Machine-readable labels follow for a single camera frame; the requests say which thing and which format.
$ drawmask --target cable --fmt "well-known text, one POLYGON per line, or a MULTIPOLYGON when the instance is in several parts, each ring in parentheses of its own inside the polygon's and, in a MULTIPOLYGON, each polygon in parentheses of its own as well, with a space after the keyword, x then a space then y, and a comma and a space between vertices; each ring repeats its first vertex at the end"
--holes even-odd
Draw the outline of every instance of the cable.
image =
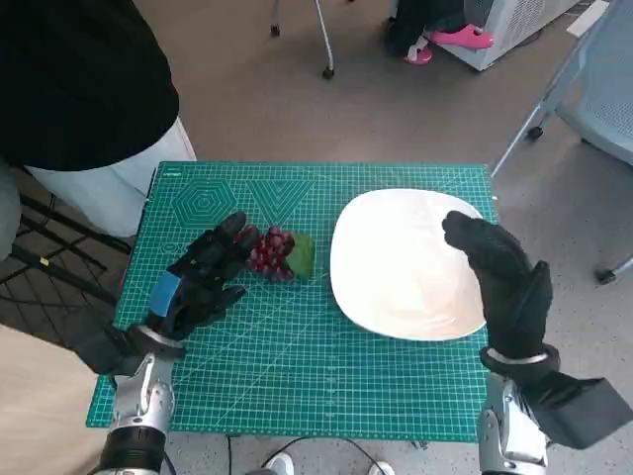
POLYGON ((11 297, 5 297, 4 295, 0 295, 0 300, 11 302, 16 305, 39 305, 41 307, 51 307, 53 309, 83 309, 86 307, 85 305, 53 304, 50 302, 38 302, 37 300, 14 299, 11 297))
POLYGON ((226 435, 226 450, 228 451, 228 475, 233 472, 233 453, 230 447, 230 435, 226 435))
POLYGON ((174 467, 174 464, 171 462, 171 458, 169 458, 167 452, 165 452, 165 464, 167 465, 167 468, 169 469, 169 473, 171 473, 171 475, 178 475, 178 472, 176 472, 176 467, 174 467))
MULTIPOLYGON (((270 462, 273 458, 275 458, 277 455, 279 455, 281 452, 286 450, 291 445, 294 445, 295 443, 301 440, 306 440, 309 438, 318 438, 318 437, 299 437, 299 438, 295 438, 294 440, 291 440, 286 445, 284 445, 279 450, 277 450, 275 453, 273 453, 270 457, 268 457, 268 459, 264 463, 262 463, 261 468, 266 468, 266 464, 268 462, 270 462)), ((343 440, 347 443, 351 443, 352 445, 354 445, 358 450, 360 450, 363 453, 363 455, 365 455, 369 459, 369 461, 372 462, 373 465, 376 465, 376 467, 378 468, 378 470, 380 471, 382 475, 387 475, 387 473, 385 473, 385 470, 383 470, 383 467, 378 465, 378 462, 376 461, 376 459, 374 459, 374 457, 372 457, 369 453, 367 453, 367 451, 363 447, 361 447, 358 443, 356 443, 353 440, 350 440, 349 438, 339 438, 339 440, 343 440)))

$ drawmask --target shoe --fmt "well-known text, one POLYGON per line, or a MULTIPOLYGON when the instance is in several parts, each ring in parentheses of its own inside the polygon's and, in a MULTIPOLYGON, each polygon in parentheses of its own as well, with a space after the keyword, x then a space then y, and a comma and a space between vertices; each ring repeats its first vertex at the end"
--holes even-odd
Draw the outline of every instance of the shoe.
POLYGON ((383 475, 383 472, 380 471, 380 469, 376 466, 376 464, 378 464, 378 467, 383 469, 383 472, 385 472, 385 475, 396 475, 396 472, 394 471, 392 466, 387 462, 376 462, 369 469, 369 473, 367 475, 383 475))
POLYGON ((490 33, 484 33, 481 28, 474 25, 466 25, 456 33, 431 33, 430 40, 438 45, 457 45, 470 49, 490 48, 495 44, 495 37, 490 33))
POLYGON ((266 468, 272 470, 277 475, 295 475, 295 464, 291 456, 286 452, 275 455, 272 460, 266 464, 266 468))
POLYGON ((424 66, 432 59, 433 51, 431 51, 431 48, 428 46, 424 47, 423 49, 418 49, 415 58, 411 58, 411 54, 405 56, 405 61, 415 66, 424 66))

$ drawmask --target chair wheel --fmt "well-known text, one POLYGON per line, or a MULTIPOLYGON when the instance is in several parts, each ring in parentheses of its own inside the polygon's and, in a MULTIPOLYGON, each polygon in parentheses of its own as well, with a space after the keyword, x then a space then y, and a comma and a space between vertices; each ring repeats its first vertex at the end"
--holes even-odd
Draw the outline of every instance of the chair wheel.
POLYGON ((327 79, 329 81, 332 77, 334 77, 334 70, 330 69, 328 66, 326 69, 323 70, 321 76, 323 76, 323 79, 327 79))
POLYGON ((613 271, 609 269, 596 270, 596 272, 593 273, 593 276, 595 277, 595 280, 597 280, 597 283, 600 285, 606 285, 610 284, 611 282, 615 282, 615 279, 617 278, 617 275, 615 275, 613 271))
POLYGON ((532 129, 527 131, 527 138, 533 142, 538 141, 542 135, 543 135, 543 129, 538 126, 533 127, 532 129))

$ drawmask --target triangle pattern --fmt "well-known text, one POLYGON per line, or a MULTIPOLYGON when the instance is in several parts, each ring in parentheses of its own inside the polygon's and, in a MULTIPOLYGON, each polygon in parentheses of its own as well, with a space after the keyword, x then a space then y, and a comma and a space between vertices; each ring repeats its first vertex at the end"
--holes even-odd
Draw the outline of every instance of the triangle pattern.
POLYGON ((312 181, 249 181, 248 188, 269 225, 283 225, 312 188, 312 181))

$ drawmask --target black shirt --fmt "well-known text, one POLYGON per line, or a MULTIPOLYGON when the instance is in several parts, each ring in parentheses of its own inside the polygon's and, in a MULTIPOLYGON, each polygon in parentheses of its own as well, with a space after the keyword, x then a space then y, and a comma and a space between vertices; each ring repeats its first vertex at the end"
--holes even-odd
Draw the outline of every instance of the black shirt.
POLYGON ((178 115, 132 0, 0 0, 0 156, 78 171, 156 143, 178 115))

